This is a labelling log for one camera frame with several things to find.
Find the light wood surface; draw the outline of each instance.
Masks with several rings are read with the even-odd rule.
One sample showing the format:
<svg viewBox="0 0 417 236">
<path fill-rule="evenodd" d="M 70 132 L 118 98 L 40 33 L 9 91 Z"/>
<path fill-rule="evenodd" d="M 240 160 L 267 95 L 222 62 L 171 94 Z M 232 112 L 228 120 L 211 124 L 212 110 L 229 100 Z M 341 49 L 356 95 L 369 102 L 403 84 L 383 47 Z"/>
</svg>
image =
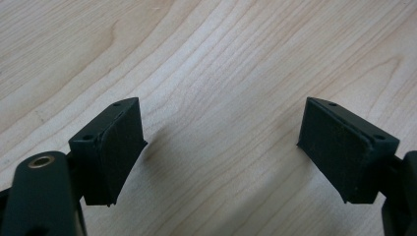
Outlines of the light wood surface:
<svg viewBox="0 0 417 236">
<path fill-rule="evenodd" d="M 0 187 L 110 103 L 149 146 L 89 235 L 383 235 L 295 146 L 307 96 L 417 149 L 417 1 L 0 1 Z"/>
</svg>

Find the black plastic part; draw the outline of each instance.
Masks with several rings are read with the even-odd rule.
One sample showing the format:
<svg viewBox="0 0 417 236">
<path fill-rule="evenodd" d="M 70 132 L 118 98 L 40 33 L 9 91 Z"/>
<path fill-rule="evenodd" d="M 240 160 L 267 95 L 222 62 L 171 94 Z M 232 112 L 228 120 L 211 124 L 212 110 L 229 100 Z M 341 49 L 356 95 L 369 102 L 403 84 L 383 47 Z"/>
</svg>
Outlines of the black plastic part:
<svg viewBox="0 0 417 236">
<path fill-rule="evenodd" d="M 400 176 L 411 214 L 411 223 L 405 235 L 417 235 L 417 151 L 408 152 L 401 167 Z"/>
<path fill-rule="evenodd" d="M 298 146 L 345 202 L 374 202 L 399 140 L 333 102 L 308 97 Z"/>
<path fill-rule="evenodd" d="M 386 236 L 403 236 L 411 222 L 408 211 L 396 207 L 389 200 L 383 205 L 383 224 Z"/>
<path fill-rule="evenodd" d="M 48 159 L 49 163 L 41 166 Z M 85 235 L 79 215 L 66 155 L 58 151 L 40 153 L 16 169 L 1 235 Z"/>
<path fill-rule="evenodd" d="M 87 205 L 116 204 L 133 165 L 147 145 L 139 100 L 129 98 L 108 106 L 70 141 L 81 168 L 80 184 Z"/>
<path fill-rule="evenodd" d="M 0 192 L 0 232 L 3 225 L 4 210 L 9 199 L 10 188 Z"/>
</svg>

